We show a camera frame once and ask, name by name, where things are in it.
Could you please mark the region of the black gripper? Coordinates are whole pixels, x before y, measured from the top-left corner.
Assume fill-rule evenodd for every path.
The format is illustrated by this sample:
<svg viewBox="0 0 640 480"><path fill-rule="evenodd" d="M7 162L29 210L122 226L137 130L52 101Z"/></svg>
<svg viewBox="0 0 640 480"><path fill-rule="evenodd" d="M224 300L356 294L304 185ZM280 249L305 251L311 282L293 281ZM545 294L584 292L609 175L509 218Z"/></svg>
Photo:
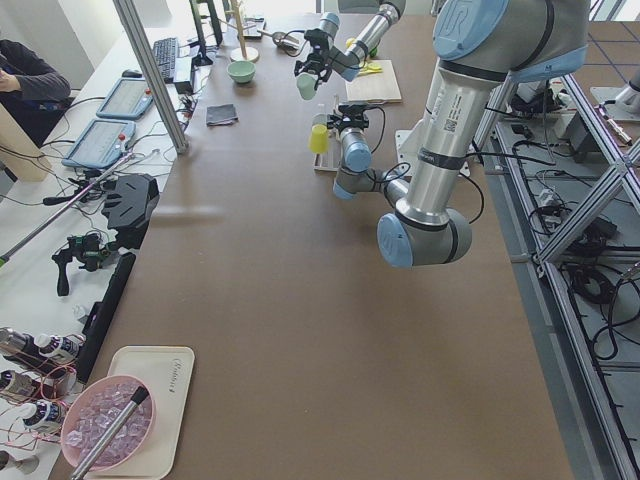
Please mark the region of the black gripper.
<svg viewBox="0 0 640 480"><path fill-rule="evenodd" d="M370 125L368 116L363 113L331 113L327 116L327 127L335 130L337 137L345 142L348 136L352 140L366 141L364 131Z"/></svg>
<svg viewBox="0 0 640 480"><path fill-rule="evenodd" d="M327 65L327 62L332 47L332 37L328 32L315 28L306 30L304 39L309 43L310 51L306 60L295 62L294 76L298 77L302 73L307 73L309 68L323 68L317 73L315 81L315 90L318 90L330 78L330 66Z"/></svg>

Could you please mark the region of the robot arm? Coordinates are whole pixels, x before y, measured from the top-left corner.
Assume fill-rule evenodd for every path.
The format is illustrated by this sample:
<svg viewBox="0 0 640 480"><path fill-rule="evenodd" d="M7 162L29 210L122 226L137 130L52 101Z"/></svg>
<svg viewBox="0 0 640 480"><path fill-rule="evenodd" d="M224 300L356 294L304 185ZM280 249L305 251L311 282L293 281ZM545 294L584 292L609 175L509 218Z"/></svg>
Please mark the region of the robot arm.
<svg viewBox="0 0 640 480"><path fill-rule="evenodd" d="M506 80L549 80L585 62L587 1L447 1L433 47L438 61L425 113L411 135L416 163L400 171L371 168L371 153L353 130L341 134L334 194L351 199L379 191L393 212L377 226L387 263L410 268L446 264L469 250L469 221L447 203L478 130L490 93Z"/></svg>
<svg viewBox="0 0 640 480"><path fill-rule="evenodd" d="M332 12L325 13L316 28L304 31L310 51L294 66L296 86L305 100L315 96L318 87L327 83L336 72L344 80L353 81L365 60L376 49L385 33L402 17L405 1L379 1L379 8L345 52L335 46L340 19Z"/></svg>

